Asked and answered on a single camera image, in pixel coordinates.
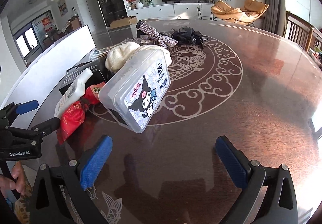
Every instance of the white bottle cap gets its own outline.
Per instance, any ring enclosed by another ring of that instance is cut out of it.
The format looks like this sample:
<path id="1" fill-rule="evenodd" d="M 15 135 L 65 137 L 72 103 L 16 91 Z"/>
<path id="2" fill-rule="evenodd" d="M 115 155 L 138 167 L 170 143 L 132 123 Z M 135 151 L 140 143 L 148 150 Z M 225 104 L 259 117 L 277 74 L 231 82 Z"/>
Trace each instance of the white bottle cap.
<path id="1" fill-rule="evenodd" d="M 78 80 L 82 83 L 85 83 L 93 75 L 93 72 L 89 68 L 86 68 L 79 76 Z"/>

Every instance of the circular carved pattern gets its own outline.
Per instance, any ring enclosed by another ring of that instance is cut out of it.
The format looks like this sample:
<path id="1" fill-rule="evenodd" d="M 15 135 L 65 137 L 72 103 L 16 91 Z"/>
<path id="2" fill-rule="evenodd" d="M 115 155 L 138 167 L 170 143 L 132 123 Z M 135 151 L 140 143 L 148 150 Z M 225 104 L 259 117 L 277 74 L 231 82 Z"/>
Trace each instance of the circular carved pattern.
<path id="1" fill-rule="evenodd" d="M 170 54 L 171 85 L 149 125 L 175 123 L 206 113 L 225 102 L 242 80 L 239 57 L 217 39 L 208 37 L 203 49 L 196 45 L 175 46 Z M 101 104 L 91 111 L 115 122 Z"/>

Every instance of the kuromi sticker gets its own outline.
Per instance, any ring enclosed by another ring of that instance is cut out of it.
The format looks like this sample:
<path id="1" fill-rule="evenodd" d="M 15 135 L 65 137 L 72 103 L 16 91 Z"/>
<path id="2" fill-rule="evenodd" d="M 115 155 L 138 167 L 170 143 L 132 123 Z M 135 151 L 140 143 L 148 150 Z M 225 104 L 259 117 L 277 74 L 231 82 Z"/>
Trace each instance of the kuromi sticker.
<path id="1" fill-rule="evenodd" d="M 124 104 L 140 128 L 144 128 L 170 85 L 164 59 L 155 61 L 124 98 Z"/>

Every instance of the blue rubber fingertip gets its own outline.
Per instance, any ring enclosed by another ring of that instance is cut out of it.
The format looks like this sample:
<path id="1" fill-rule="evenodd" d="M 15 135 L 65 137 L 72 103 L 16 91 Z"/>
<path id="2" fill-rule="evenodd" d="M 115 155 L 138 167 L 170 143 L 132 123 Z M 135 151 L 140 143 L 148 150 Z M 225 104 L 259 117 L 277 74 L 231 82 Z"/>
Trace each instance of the blue rubber fingertip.
<path id="1" fill-rule="evenodd" d="M 87 164 L 81 170 L 80 184 L 83 190 L 86 190 L 94 185 L 99 172 L 112 151 L 112 146 L 112 138 L 106 136 L 102 143 L 96 148 L 95 152 L 91 155 Z"/>
<path id="2" fill-rule="evenodd" d="M 235 186 L 240 189 L 245 189 L 248 183 L 247 171 L 222 138 L 217 138 L 215 147 L 220 160 L 225 165 Z"/>
<path id="3" fill-rule="evenodd" d="M 39 106 L 39 103 L 37 100 L 29 101 L 29 102 L 20 104 L 16 108 L 16 113 L 19 115 L 22 115 L 22 114 L 27 113 L 29 111 L 36 110 L 38 108 L 38 106 Z"/>

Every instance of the red candy bag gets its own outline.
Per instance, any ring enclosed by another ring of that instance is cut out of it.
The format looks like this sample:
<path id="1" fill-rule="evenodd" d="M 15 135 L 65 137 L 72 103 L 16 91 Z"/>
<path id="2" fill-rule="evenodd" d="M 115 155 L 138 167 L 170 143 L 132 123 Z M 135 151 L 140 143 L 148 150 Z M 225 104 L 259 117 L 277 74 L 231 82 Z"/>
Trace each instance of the red candy bag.
<path id="1" fill-rule="evenodd" d="M 57 139 L 60 145 L 84 122 L 85 112 L 89 106 L 99 103 L 98 94 L 104 85 L 105 82 L 89 86 L 84 96 L 64 111 L 61 117 L 61 127 L 57 130 Z"/>

